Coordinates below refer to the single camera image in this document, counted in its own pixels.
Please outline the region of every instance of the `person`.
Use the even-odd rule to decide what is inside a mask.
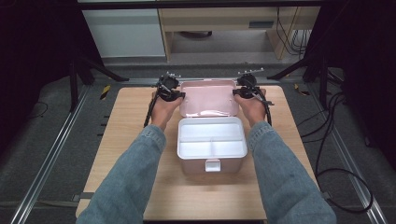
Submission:
[[[305,168],[276,131],[265,121],[265,109],[256,99],[235,95],[251,127],[248,148],[252,150],[262,204],[269,223],[336,223],[330,206]],[[161,154],[163,131],[182,98],[158,99],[151,124],[119,157],[105,180],[80,214],[80,223],[142,223]]]

